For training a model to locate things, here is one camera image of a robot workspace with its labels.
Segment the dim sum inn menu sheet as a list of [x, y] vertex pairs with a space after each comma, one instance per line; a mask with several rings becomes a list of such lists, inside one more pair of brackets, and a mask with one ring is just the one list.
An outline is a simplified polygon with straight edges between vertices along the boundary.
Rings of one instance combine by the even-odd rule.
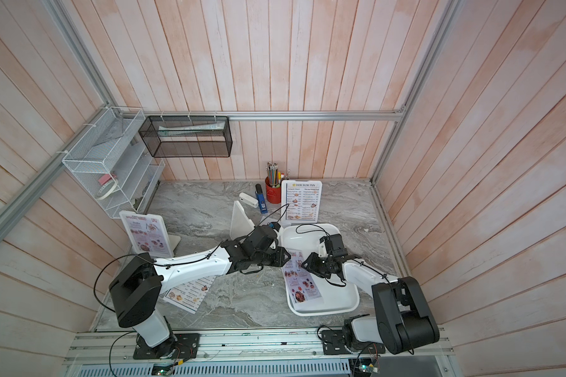
[[164, 301], [190, 314], [195, 314], [207, 294], [216, 276], [208, 276], [170, 289], [164, 296]]

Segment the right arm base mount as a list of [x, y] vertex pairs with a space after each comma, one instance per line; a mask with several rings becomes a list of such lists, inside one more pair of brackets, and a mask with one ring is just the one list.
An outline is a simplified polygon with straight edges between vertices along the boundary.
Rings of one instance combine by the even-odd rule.
[[351, 317], [344, 321], [341, 329], [332, 329], [327, 325], [317, 328], [316, 336], [322, 343], [325, 355], [359, 354], [365, 351], [374, 352], [376, 356], [386, 353], [385, 346], [381, 343], [359, 341], [352, 330], [352, 325], [358, 319], [369, 317], [362, 314]]

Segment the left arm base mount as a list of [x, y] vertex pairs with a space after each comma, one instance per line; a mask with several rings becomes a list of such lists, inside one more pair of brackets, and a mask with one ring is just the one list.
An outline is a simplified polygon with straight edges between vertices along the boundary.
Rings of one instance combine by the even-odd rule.
[[194, 359], [197, 357], [200, 337], [199, 333], [175, 333], [162, 344], [149, 347], [143, 337], [137, 335], [133, 359]]

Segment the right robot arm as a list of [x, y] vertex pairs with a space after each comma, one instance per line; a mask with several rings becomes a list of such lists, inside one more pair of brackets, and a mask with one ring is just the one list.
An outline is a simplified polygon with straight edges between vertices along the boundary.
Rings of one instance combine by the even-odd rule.
[[336, 275], [341, 284], [354, 284], [372, 298], [374, 315], [344, 322], [342, 334], [347, 348], [380, 344], [392, 354], [413, 354], [416, 348], [440, 340], [438, 324], [418, 281], [376, 270], [363, 258], [350, 254], [340, 234], [321, 237], [319, 251], [312, 252], [301, 267], [326, 281]]

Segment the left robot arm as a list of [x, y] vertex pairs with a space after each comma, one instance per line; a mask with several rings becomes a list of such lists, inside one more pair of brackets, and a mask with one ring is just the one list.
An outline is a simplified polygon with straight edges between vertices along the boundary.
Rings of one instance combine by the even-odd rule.
[[108, 287], [113, 312], [121, 328], [137, 332], [137, 345], [168, 356], [177, 339], [165, 316], [159, 314], [157, 301], [174, 287], [210, 276], [233, 273], [259, 273], [264, 267], [283, 267], [291, 254], [279, 244], [279, 226], [255, 226], [245, 236], [225, 240], [201, 253], [170, 259], [154, 259], [149, 253], [133, 254], [130, 262]]

